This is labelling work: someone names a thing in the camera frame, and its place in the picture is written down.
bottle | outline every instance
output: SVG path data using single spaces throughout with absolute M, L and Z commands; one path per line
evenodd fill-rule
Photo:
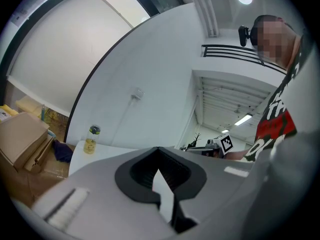
M 96 149 L 97 141 L 100 134 L 100 127 L 92 125 L 86 135 L 83 151 L 87 154 L 93 154 Z

black t-shirt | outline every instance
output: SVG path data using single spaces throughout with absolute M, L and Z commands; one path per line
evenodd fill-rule
M 305 32 L 301 37 L 298 52 L 280 86 L 276 89 L 266 106 L 256 130 L 255 141 L 242 161 L 254 162 L 262 150 L 271 149 L 285 138 L 297 133 L 292 118 L 282 102 L 281 94 L 298 75 L 312 48 L 312 39 Z

black metal railing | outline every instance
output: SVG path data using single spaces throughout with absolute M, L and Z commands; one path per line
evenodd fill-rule
M 203 44 L 202 47 L 204 48 L 203 57 L 221 57 L 256 63 L 286 74 L 286 71 L 282 67 L 272 63 L 266 58 L 262 59 L 255 50 L 250 48 L 226 44 Z

short hair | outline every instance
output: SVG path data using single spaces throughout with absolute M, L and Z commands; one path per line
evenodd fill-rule
M 278 18 L 279 17 L 274 15 L 260 15 L 254 20 L 252 29 L 250 31 L 250 41 L 255 48 L 258 47 L 258 24 L 261 22 L 276 22 L 278 21 Z M 294 29 L 288 23 L 285 24 L 294 31 Z

person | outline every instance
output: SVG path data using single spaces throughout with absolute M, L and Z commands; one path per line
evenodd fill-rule
M 229 152 L 225 157 L 229 160 L 254 162 L 262 150 L 271 149 L 297 133 L 281 94 L 298 75 L 311 51 L 313 41 L 306 30 L 300 36 L 282 18 L 273 15 L 257 17 L 249 38 L 258 54 L 268 57 L 286 71 L 281 85 L 269 99 L 263 112 L 253 146 L 244 151 Z

